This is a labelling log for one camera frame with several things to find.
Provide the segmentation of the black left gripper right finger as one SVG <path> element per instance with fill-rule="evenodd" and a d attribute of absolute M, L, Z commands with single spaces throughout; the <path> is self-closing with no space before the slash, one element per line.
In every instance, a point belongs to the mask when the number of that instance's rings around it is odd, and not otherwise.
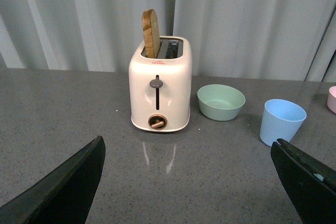
<path fill-rule="evenodd" d="M 271 158 L 303 223 L 335 223 L 335 170 L 278 139 Z"/>

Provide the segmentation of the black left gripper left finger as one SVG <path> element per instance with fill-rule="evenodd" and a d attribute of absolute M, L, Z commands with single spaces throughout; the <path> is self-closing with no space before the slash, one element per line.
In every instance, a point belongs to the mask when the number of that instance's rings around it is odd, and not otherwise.
<path fill-rule="evenodd" d="M 1 207 L 1 223 L 85 223 L 100 183 L 102 136 Z"/>

